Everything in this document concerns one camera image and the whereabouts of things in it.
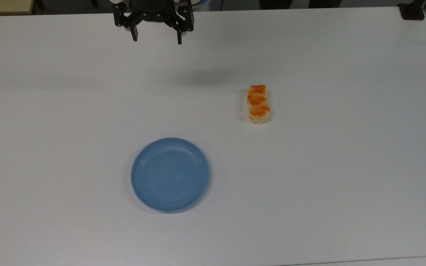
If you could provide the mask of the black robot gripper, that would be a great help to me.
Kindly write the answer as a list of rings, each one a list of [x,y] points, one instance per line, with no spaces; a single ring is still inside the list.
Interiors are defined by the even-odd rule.
[[[194,30],[193,5],[190,1],[172,0],[130,0],[127,4],[113,4],[114,22],[117,27],[124,27],[138,40],[138,23],[164,22],[176,31],[177,43],[182,44],[182,37]],[[126,10],[132,14],[125,15]]]

